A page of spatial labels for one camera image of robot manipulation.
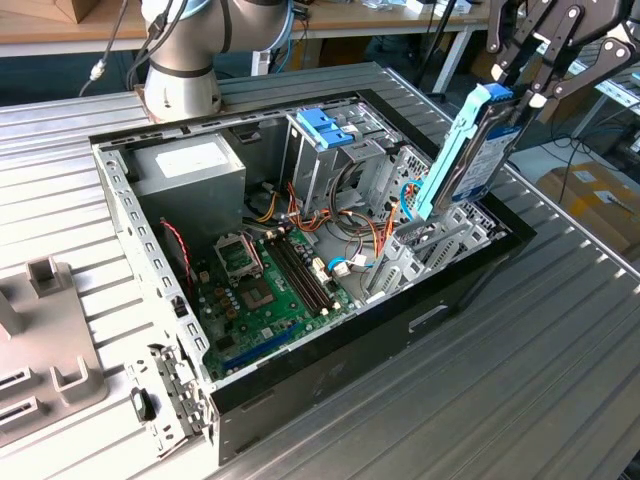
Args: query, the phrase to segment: label sticker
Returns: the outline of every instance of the label sticker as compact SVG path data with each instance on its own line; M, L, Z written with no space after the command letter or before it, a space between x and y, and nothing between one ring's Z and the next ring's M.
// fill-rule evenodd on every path
M577 172L573 172L573 174L583 183L596 182L598 180L591 175L591 172L587 172L586 170L578 170Z
M224 165L227 163L227 159L220 147L211 142L159 153L156 162L165 177L173 178L205 168Z
M620 201L609 190L600 190L599 192L593 192L593 193L595 193L598 196L598 198L602 200L604 203L615 203L616 201L617 202Z
M479 195L493 175L496 167L503 158L504 150L520 133L520 130L508 129L508 133L500 134L503 130L490 132L487 140L480 147L476 157L469 165L462 180L453 192L452 200L459 202L475 195Z

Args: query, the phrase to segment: wooden shelf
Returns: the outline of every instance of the wooden shelf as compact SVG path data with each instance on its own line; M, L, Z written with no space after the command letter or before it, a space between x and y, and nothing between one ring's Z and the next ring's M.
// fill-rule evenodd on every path
M0 11L0 44L24 44L44 42L78 42L106 40L120 8L120 0L102 0L78 25L29 17ZM404 8L394 7L388 12L367 8L359 2L341 4L316 0L310 6L309 30L372 29L422 27L429 24L429 12L420 15ZM488 6L473 7L468 15L452 16L450 24L486 23ZM295 22L295 31L303 30ZM130 2L117 38L142 39L146 36L144 19L138 2Z

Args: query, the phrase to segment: green motherboard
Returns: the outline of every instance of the green motherboard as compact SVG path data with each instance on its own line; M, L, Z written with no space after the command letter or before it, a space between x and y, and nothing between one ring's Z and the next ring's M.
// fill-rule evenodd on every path
M245 276L235 285L229 282L218 255L198 265L201 281L196 310L211 344L203 361L213 380L230 375L355 308L347 292L333 280L322 285L313 276L311 263L317 257L300 231L293 230L278 242L249 242L263 272ZM239 246L227 248L231 257L230 261L225 258L227 266L232 263L236 268L248 263L241 250ZM309 294L311 288L316 297Z

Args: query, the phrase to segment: metal table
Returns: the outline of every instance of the metal table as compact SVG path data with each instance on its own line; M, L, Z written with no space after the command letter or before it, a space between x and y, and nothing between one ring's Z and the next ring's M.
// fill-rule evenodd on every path
M222 84L233 110L372 88L441 142L449 119L375 64ZM153 338L86 136L147 123L133 94L0 110L0 275L69 262L106 400L0 451L7 478L205 478L204 441L157 463L127 355ZM640 447L640 276L512 172L494 192L536 228L464 314L254 446L217 479L615 478Z

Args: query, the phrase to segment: metal hinge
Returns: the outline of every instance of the metal hinge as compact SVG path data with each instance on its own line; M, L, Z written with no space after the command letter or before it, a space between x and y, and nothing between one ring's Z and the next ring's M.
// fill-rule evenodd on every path
M165 458L190 437L209 430L213 408L177 346L150 345L126 372L134 386L131 401L138 420L153 436L158 457Z

